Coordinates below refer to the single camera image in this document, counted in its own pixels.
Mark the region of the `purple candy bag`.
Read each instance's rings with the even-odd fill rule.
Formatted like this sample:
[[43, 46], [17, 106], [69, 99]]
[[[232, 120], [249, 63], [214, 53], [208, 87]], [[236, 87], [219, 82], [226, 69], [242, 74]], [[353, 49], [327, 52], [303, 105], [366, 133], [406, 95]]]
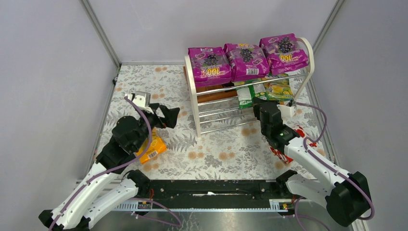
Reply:
[[231, 66], [233, 82], [262, 78], [269, 74], [270, 66], [259, 46], [226, 43], [223, 50]]
[[232, 70], [222, 47], [188, 48], [196, 87], [227, 84]]
[[259, 45], [273, 76], [301, 69], [308, 64], [308, 56], [299, 48], [293, 33], [262, 38]]

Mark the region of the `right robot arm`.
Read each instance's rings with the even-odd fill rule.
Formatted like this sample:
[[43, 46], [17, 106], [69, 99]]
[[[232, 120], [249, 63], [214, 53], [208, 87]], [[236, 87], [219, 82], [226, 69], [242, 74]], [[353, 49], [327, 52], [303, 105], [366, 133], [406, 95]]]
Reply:
[[370, 220], [375, 215], [367, 178], [350, 173], [309, 147], [309, 137], [302, 137], [284, 124], [277, 101], [254, 98], [253, 111], [261, 133], [270, 148], [302, 165], [316, 180], [295, 171], [287, 171], [277, 181], [288, 192], [305, 197], [324, 207], [339, 225], [347, 227], [355, 220]]

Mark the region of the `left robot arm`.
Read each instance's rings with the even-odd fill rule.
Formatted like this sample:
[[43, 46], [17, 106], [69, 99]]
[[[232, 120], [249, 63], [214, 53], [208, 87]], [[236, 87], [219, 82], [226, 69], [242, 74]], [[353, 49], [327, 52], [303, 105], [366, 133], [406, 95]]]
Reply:
[[50, 231], [89, 231], [105, 215], [140, 191], [141, 174], [131, 171], [119, 186], [100, 196], [128, 165], [137, 161], [139, 150], [146, 151], [152, 145], [154, 128], [176, 126], [180, 109], [152, 103], [152, 111], [148, 112], [135, 103], [132, 106], [140, 117], [121, 117], [112, 129], [109, 142], [70, 196], [55, 209], [39, 214], [39, 220]]

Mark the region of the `orange mango candy bag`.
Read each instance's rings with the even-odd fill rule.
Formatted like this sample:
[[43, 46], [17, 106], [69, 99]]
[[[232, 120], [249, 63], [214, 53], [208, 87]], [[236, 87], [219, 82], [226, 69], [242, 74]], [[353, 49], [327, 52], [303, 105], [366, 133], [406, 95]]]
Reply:
[[162, 138], [158, 135], [157, 129], [152, 130], [152, 142], [150, 147], [147, 151], [139, 158], [139, 162], [143, 165], [150, 161], [151, 159], [155, 158], [159, 154], [165, 152], [167, 150], [167, 146], [162, 140]]

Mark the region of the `green candy bag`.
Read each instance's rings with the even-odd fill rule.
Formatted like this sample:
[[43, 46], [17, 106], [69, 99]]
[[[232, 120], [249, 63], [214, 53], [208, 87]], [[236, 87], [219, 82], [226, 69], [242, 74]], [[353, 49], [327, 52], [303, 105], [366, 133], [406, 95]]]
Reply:
[[254, 84], [250, 86], [241, 87], [241, 85], [260, 82], [261, 79], [251, 79], [247, 81], [234, 82], [234, 86], [240, 86], [236, 89], [238, 96], [238, 108], [245, 109], [253, 106], [253, 99], [260, 98], [267, 100], [267, 93], [264, 84]]

